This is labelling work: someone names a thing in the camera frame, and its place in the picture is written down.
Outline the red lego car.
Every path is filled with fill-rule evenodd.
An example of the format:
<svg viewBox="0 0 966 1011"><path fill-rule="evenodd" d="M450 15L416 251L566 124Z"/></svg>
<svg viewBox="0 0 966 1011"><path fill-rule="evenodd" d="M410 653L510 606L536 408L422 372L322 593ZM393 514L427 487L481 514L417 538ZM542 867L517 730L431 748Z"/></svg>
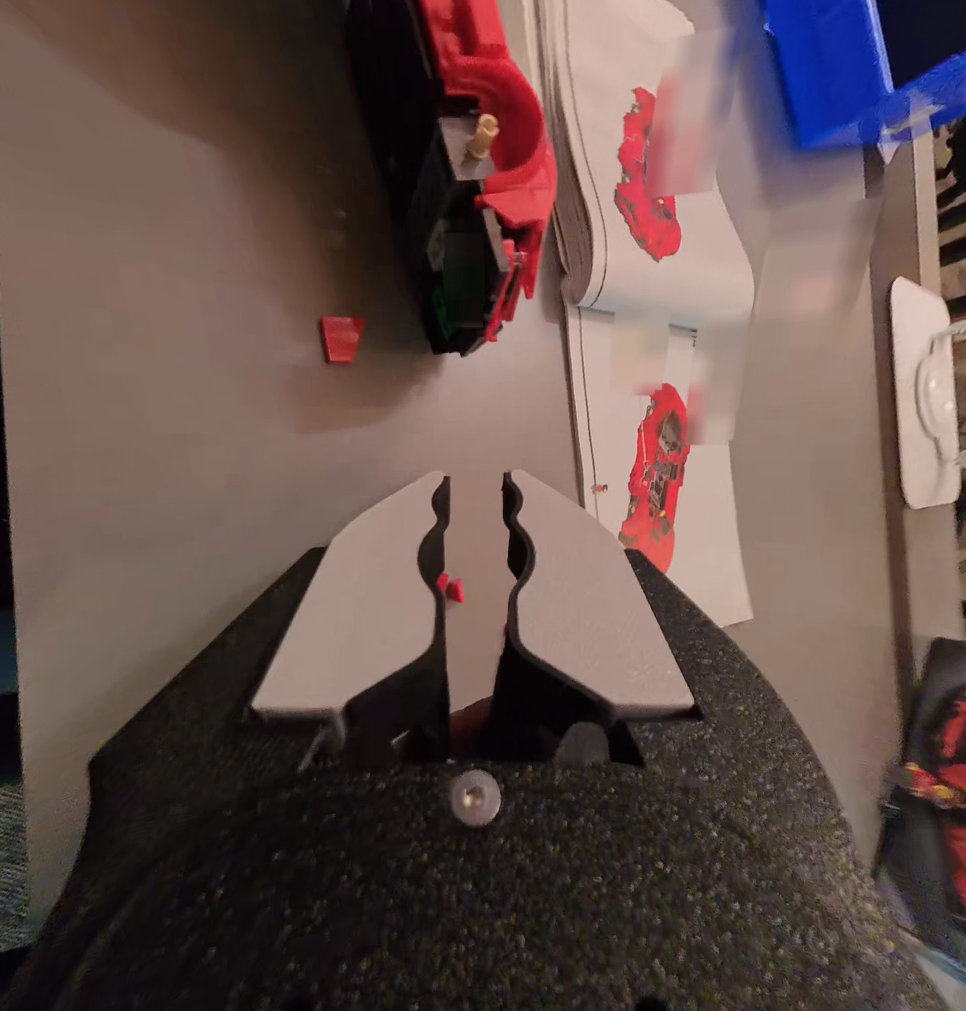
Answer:
<svg viewBox="0 0 966 1011"><path fill-rule="evenodd" d="M497 2L352 1L343 22L426 340L472 355L539 277L557 184L540 99Z"/></svg>

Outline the blue plastic bin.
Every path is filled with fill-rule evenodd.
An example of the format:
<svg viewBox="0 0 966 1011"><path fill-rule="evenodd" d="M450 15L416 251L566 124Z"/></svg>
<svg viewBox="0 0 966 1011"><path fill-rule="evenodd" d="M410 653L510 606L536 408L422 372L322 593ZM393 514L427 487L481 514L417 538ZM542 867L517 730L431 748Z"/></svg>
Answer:
<svg viewBox="0 0 966 1011"><path fill-rule="evenodd" d="M966 115L966 1L768 1L803 148L901 143Z"/></svg>

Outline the lego instruction booklet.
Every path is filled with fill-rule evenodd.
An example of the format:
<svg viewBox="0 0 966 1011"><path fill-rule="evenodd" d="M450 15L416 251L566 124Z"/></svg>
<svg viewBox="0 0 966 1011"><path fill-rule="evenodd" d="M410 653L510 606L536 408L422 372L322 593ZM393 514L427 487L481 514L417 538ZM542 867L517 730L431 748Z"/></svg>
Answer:
<svg viewBox="0 0 966 1011"><path fill-rule="evenodd" d="M525 8L559 173L583 505L716 624L741 624L729 446L754 277L715 173L736 38L673 2Z"/></svg>

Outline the red lego wedge tile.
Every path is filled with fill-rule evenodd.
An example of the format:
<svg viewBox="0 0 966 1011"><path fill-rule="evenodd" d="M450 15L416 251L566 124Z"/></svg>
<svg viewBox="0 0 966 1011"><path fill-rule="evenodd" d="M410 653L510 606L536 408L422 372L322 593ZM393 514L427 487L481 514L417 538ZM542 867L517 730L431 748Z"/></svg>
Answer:
<svg viewBox="0 0 966 1011"><path fill-rule="evenodd" d="M324 315L319 326L326 363L352 364L360 347L365 319L350 315Z"/></svg>

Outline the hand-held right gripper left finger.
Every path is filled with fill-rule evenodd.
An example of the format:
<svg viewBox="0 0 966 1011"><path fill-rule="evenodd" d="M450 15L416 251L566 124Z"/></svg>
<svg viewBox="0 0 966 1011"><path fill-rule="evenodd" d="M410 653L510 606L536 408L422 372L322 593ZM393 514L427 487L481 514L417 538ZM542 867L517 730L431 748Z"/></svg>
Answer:
<svg viewBox="0 0 966 1011"><path fill-rule="evenodd" d="M451 481L432 471L359 514L325 549L250 706L388 742L449 709L439 590Z"/></svg>

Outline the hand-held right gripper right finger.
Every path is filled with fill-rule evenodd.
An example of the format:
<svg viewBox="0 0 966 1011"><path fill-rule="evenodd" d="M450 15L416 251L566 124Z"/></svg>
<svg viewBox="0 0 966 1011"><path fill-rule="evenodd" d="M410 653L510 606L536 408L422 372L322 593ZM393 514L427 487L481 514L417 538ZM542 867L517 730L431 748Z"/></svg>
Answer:
<svg viewBox="0 0 966 1011"><path fill-rule="evenodd" d="M609 737L629 723L697 718L698 706L621 545L594 517L522 469L504 474L514 586L493 691L506 740Z"/></svg>

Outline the white rounded pad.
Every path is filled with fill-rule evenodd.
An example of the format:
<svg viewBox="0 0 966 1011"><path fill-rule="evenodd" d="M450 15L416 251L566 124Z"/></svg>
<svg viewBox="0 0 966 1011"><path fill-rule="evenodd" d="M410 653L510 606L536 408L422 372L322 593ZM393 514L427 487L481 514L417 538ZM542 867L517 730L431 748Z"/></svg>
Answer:
<svg viewBox="0 0 966 1011"><path fill-rule="evenodd" d="M912 511L954 503L960 446L953 334L944 299L898 277L890 321L901 488Z"/></svg>

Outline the lego set box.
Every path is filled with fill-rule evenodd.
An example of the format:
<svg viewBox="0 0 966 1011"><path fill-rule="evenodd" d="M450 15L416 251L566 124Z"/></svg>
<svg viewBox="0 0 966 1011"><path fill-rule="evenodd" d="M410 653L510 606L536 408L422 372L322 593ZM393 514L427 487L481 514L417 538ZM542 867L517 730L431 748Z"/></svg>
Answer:
<svg viewBox="0 0 966 1011"><path fill-rule="evenodd" d="M966 966L966 642L936 638L890 775L880 883L902 926Z"/></svg>

